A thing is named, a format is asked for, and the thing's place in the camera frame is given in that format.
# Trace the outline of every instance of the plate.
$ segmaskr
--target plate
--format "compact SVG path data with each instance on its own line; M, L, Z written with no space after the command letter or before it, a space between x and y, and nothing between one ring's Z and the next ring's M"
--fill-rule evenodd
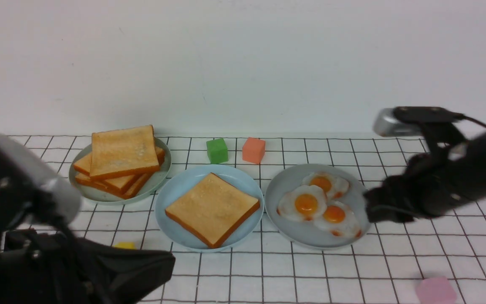
M291 167L274 177L266 191L266 212L273 225L287 239L296 244L315 250L335 250L348 246L361 239L345 239L331 233L321 231L312 223L296 223L286 220L277 214L277 206L281 197L301 185L305 176L317 171L328 172L331 175L340 176L350 183L349 191L338 201L351 207L359 224L361 225L362 237L370 229L370 223L365 212L366 201L363 193L365 187L352 175L335 167L322 164L301 164Z
M209 173L214 173L235 188L260 200L260 208L241 224L218 248L209 248L196 236L166 216L166 208L192 189ZM236 246L257 227L264 214L264 195L260 186L247 173L223 164L209 164L183 171L170 179L157 195L155 216L160 230L173 242L195 252L219 252Z
M73 164L78 161L80 158L83 158L87 154L91 152L91 145L85 147L81 152L76 155L73 163L71 164L71 168L69 169L69 181L72 185L74 185L82 194L84 198L91 201L94 204L104 204L104 205L124 205L124 204L131 204L134 202L138 202L152 194L155 190L160 188L164 181L166 181L166 177L168 172L170 171L170 167L172 166L172 154L170 153L170 149L166 144L155 137L155 145L157 147L162 148L164 150L164 163L160 166L160 171L157 171L152 175L148 181L146 181L145 185L143 185L142 189L138 192L138 194L133 197L129 198L128 200L122 200L115 195L97 190L95 188L87 187L85 185L80 185L76 182L76 170L73 167Z

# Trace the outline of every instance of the stack of toast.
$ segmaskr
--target stack of toast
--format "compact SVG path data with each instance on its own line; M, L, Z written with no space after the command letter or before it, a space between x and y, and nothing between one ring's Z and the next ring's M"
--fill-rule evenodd
M76 182L127 200L164 162L152 125L91 135L92 152L73 164Z

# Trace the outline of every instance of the fried egg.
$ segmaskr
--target fried egg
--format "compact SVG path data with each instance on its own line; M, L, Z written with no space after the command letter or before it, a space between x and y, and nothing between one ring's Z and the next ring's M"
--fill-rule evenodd
M303 179L302 185L317 185L322 188L328 200L341 198L350 188L350 183L346 179L326 172L308 175Z
M328 202L324 214L314 220L314 225L334 236L360 237L361 226L352 209L339 201Z
M320 187L301 185L282 196L277 213L287 220L302 222L321 217L326 209L326 195Z

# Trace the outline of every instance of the egg yolk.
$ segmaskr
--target egg yolk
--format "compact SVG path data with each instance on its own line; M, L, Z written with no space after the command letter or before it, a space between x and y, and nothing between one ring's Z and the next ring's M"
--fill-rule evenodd
M317 176L317 177L314 177L314 179L312 179L312 181L310 181L310 185L317 185L318 187L322 188L322 190L327 193L331 190L331 182L329 181L329 179L327 179L326 177L323 177L323 176Z
M339 206L329 206L324 212L324 219L330 223L340 223L346 217L346 213Z
M318 200L311 194L301 194L295 199L295 209L303 215L312 215L318 209Z

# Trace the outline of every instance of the black cable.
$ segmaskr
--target black cable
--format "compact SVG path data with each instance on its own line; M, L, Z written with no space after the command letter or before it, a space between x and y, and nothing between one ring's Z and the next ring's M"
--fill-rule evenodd
M486 123L481 122L481 121L479 121L477 119L473 119L472 117L468 117L468 116L466 116L464 114L462 114L461 119L464 119L464 120L467 120L467 121L471 121L471 122L473 122L473 123L475 123L477 125L480 125L481 127L486 128Z

